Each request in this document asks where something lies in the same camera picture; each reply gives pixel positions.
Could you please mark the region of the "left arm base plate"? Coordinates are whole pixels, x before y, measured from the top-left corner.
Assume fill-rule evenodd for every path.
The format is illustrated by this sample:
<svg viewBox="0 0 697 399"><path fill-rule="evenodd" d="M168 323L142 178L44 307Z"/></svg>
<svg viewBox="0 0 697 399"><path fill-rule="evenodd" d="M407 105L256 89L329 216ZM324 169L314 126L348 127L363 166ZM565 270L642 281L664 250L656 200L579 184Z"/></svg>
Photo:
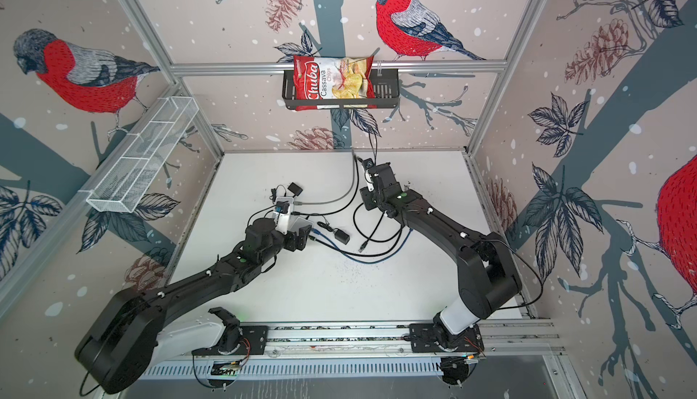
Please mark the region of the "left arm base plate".
<svg viewBox="0 0 697 399"><path fill-rule="evenodd" d="M267 343L268 326L227 326L223 336L212 346L192 351L196 357L255 357L263 355Z"/></svg>

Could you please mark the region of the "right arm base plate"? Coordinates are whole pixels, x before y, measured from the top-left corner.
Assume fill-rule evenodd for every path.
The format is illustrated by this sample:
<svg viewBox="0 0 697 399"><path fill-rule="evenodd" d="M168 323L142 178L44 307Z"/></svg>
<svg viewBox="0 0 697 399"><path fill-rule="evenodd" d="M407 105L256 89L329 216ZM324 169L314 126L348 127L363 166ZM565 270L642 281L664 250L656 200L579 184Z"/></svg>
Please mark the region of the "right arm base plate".
<svg viewBox="0 0 697 399"><path fill-rule="evenodd" d="M415 354L475 354L484 352L482 335L478 325L470 326L454 335L440 324L411 324L403 339L410 343Z"/></svg>

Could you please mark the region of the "red cassava chips bag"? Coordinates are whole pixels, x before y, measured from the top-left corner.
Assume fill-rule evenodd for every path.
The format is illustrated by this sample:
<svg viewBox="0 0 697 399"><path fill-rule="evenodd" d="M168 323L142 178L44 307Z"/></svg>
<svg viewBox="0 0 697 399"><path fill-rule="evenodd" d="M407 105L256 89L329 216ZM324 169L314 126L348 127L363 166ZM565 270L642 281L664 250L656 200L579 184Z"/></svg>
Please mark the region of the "red cassava chips bag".
<svg viewBox="0 0 697 399"><path fill-rule="evenodd" d="M329 99L373 99L375 91L370 81L374 57L324 58L295 56L293 58L294 101L301 105L294 110L334 109L319 105Z"/></svg>

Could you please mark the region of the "black adapter with cord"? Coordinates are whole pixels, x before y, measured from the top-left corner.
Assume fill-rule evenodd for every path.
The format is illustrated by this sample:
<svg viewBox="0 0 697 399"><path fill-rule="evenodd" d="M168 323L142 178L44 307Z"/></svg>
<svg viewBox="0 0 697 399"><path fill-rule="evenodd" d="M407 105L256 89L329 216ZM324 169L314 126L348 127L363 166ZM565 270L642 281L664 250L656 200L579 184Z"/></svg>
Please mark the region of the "black adapter with cord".
<svg viewBox="0 0 697 399"><path fill-rule="evenodd" d="M290 183L288 186L278 185L270 190L270 200L273 203L278 201L294 201L303 192L303 188L297 183Z"/></svg>

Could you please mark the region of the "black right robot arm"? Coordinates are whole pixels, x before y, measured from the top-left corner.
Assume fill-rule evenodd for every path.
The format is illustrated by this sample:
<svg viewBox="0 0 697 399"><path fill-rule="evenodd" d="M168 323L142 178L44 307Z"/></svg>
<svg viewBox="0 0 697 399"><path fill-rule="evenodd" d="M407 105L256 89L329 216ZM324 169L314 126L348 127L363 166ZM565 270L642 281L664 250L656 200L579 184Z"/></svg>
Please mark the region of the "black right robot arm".
<svg viewBox="0 0 697 399"><path fill-rule="evenodd" d="M501 235L467 228L421 194L403 190L390 163L377 165L366 159L362 166L367 186L360 192L366 208L377 208L426 237L457 266L457 298L435 316L437 330L458 335L490 317L522 290L514 255Z"/></svg>

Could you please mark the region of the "black cable gold green plug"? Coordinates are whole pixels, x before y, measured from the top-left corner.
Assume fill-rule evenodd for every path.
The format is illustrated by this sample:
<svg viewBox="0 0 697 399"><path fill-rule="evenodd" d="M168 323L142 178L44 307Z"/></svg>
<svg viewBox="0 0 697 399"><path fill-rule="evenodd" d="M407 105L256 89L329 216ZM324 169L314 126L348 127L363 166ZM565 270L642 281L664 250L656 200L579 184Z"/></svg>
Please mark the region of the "black cable gold green plug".
<svg viewBox="0 0 697 399"><path fill-rule="evenodd" d="M325 248L328 248L329 250L341 254L343 257L346 259L359 263L361 265L377 265L380 263L383 263L395 255L397 255L401 250L403 250L404 246L409 240L409 237L412 234L412 229L409 229L407 233L404 233L405 228L400 227L398 231L396 231L392 236L387 237L386 239L376 239L375 234L377 233L377 230L379 229L382 221L385 218L384 214L381 214L379 216L379 219L376 223L375 228L373 228L373 231L369 234L366 235L362 232L362 230L359 227L358 221L357 221L357 215L358 212L361 209L365 209L363 204L360 204L359 206L356 206L354 208L353 214L352 214L352 224L354 226L354 229L358 232L358 234L363 238L363 243L361 245L361 248L359 249L359 252L349 252L344 249L339 248L332 239L330 239L328 236L326 236L324 233L317 229L313 229L310 233L310 241L319 244ZM387 244L388 242L391 242L392 245L390 248L387 250L380 252L380 253L375 253L375 254L365 254L364 250L369 244Z"/></svg>

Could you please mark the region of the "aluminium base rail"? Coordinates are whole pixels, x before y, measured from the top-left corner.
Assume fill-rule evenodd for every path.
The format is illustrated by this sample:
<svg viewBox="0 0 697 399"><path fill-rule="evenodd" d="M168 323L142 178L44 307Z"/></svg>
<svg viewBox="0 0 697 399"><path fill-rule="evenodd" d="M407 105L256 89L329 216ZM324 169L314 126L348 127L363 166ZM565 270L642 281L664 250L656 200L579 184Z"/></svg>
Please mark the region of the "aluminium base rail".
<svg viewBox="0 0 697 399"><path fill-rule="evenodd" d="M403 339L411 324L417 321L394 322L319 322L319 323L242 323L268 326L269 333L263 355L255 358L350 358L350 357L412 357L412 355L443 355L443 357L475 358L504 355L562 355L566 351L561 337L549 320L495 319L477 323L484 352L475 354L415 354ZM195 320L179 321L163 330L165 348L170 355L158 357L156 364L177 357L192 355L195 349L216 344L229 322L205 315Z"/></svg>

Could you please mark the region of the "white mesh wall shelf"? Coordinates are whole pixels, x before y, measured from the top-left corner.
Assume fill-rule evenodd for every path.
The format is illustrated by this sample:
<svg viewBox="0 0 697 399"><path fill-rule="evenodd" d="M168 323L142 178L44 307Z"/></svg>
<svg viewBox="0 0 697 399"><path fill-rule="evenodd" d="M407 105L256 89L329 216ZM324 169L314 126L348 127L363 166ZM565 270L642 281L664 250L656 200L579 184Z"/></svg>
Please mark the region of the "white mesh wall shelf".
<svg viewBox="0 0 697 399"><path fill-rule="evenodd" d="M98 212L133 213L199 112L194 98L159 98L122 140L116 160L106 165L79 199Z"/></svg>

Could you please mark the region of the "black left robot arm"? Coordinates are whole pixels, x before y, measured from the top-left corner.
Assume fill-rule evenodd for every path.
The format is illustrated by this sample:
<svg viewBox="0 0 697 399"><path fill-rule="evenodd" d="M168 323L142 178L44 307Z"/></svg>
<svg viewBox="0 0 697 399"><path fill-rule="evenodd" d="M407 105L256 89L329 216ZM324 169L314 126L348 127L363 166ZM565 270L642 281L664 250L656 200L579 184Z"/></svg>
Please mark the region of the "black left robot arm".
<svg viewBox="0 0 697 399"><path fill-rule="evenodd" d="M261 275L283 250L303 250L312 223L296 219L284 231L268 217L245 229L232 252L197 274L163 288L125 288L113 295L74 351L107 394L133 384L158 357L167 358L163 330L178 318L217 297L236 292Z"/></svg>

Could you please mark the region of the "black power adapter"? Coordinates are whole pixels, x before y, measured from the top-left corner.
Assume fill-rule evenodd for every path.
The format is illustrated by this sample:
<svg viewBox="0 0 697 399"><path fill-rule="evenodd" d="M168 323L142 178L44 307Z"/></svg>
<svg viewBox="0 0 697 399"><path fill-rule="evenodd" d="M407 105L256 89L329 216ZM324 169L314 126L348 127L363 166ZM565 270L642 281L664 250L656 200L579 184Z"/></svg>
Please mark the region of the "black power adapter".
<svg viewBox="0 0 697 399"><path fill-rule="evenodd" d="M332 226L330 226L330 224L326 222L319 222L318 226L332 233L332 235L334 235L334 239L339 241L341 244L348 245L348 243L350 242L350 234L343 231L342 229L332 228Z"/></svg>

